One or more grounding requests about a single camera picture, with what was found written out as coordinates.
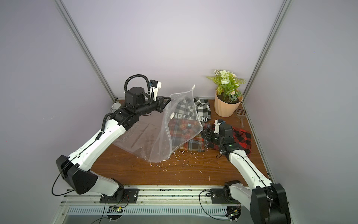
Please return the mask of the red black plaid shirt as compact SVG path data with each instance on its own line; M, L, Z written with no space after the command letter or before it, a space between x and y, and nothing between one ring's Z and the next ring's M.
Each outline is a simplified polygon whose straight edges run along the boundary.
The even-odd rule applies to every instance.
M215 138L218 138L218 135L214 134L214 128L211 128L209 125L208 128L205 128L201 132L201 137L204 140L204 145L207 148L219 150L219 146L217 144L217 140ZM233 138L236 143L240 144L241 148L246 152L246 154L249 156L251 154L251 138L252 135L250 132L247 132L243 129L239 128L233 128Z

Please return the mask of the black white plaid shirt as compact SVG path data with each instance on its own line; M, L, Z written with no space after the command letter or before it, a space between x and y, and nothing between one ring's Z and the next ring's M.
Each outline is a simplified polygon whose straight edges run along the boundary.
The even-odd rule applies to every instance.
M209 122L211 120L209 101L199 97L185 98L176 105L172 117L187 120L198 119L200 122Z

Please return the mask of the clear plastic vacuum bag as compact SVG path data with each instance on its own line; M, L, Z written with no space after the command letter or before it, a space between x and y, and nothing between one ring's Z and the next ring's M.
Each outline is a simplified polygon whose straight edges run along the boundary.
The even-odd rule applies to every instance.
M168 123L176 105L185 98L193 98L194 90L174 93L171 101L162 113L152 112L149 116L142 116L127 132L118 137L113 145L136 155L148 162L158 163L170 158L175 151Z

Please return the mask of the multicolour plaid shirt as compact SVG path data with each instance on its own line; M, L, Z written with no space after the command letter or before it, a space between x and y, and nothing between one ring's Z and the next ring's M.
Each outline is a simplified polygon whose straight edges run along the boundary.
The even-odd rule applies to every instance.
M168 123L172 149L204 152L203 126L198 120L171 119Z

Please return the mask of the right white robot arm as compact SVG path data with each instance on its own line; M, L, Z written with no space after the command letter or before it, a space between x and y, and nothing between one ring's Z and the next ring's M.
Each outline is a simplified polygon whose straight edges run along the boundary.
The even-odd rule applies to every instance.
M249 159L233 136L232 126L219 119L214 129L206 129L202 138L217 145L220 155L239 171L247 187L239 181L227 182L223 188L228 203L239 203L250 211L255 224L290 224L291 215L284 187L269 180Z

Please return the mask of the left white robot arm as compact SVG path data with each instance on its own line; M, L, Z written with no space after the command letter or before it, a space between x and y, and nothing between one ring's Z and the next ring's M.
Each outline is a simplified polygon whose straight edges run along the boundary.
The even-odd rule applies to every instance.
M104 116L101 129L69 156L57 158L59 176L74 192L78 195L95 192L116 201L122 199L124 186L119 181L92 172L91 168L109 145L139 121L140 116L164 111L171 98L157 93L157 87L151 87L148 93L141 87L125 90L125 103Z

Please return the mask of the small metal can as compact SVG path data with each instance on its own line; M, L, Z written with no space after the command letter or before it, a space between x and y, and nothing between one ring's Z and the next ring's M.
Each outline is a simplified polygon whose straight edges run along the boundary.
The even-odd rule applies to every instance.
M118 110L120 107L121 107L121 103L116 102L116 103L112 104L111 109L114 110L114 111L116 111L116 110Z

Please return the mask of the peach flower pot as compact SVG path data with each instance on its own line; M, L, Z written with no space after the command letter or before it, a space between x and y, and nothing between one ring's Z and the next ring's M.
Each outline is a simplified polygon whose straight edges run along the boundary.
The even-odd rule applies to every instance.
M231 115L234 114L234 112L239 107L239 105L242 103L242 101L243 101L243 96L240 96L239 101L237 103L228 104L228 103L225 103L224 101L220 100L216 94L215 99L214 99L215 112L220 117L225 117L225 118L230 117Z

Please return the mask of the green artificial plant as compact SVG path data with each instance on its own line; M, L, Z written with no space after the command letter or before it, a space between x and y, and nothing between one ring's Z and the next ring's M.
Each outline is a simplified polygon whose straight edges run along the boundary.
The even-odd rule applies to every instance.
M216 96L219 100L227 104L240 102L243 96L239 87L246 83L243 78L238 78L233 72L227 70L215 70L213 76L206 76L217 85Z

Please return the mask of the right circuit board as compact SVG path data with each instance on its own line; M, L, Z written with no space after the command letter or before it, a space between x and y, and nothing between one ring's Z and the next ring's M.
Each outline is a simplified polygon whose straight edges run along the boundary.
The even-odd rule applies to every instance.
M230 222L237 222L237 220L241 217L241 207L227 206L225 216L229 218Z

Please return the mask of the circuit board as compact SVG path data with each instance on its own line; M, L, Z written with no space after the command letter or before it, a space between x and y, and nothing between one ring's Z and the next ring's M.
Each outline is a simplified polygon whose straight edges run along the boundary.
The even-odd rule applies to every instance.
M119 206L110 206L107 211L107 217L111 221L116 221L122 217L124 210Z
M230 222L237 222L237 220L241 217L241 207L227 206L225 216L229 218Z

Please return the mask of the left circuit board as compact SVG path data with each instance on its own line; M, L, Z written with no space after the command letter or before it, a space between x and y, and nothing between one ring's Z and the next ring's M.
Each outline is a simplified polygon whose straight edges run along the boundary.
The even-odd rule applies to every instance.
M116 221L122 217L124 210L119 206L110 206L107 211L107 217L111 221Z

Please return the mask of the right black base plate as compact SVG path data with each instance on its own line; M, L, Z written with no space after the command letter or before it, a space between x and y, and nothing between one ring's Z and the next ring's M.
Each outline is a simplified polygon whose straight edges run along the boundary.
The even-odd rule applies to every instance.
M226 187L220 189L211 189L210 198L214 204L236 204L239 203L233 199L229 190Z

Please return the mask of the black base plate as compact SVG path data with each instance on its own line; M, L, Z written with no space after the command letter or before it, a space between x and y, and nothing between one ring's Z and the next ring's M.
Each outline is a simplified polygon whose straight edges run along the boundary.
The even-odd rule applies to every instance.
M210 198L214 204L236 204L239 203L233 199L229 190L226 187L220 189L211 189Z
M139 189L119 189L113 196L102 195L100 203L136 203L139 195Z

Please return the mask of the aluminium mounting rail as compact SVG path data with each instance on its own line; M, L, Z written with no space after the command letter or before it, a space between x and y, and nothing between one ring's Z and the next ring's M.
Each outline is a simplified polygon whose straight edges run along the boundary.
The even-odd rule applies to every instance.
M139 189L136 203L100 203L101 195L86 193L82 196L71 193L64 197L58 214L62 216L82 215L107 217L110 206L122 207L124 216L130 215L174 215L174 216L203 216L217 219L229 219L225 216L227 206L236 204L214 204L210 198L211 189L220 189L224 186L150 186L133 185L126 189Z

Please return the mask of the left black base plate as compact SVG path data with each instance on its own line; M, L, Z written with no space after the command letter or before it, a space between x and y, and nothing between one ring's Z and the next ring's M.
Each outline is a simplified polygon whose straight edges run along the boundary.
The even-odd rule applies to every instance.
M139 195L139 189L119 189L113 196L102 195L100 203L136 203Z

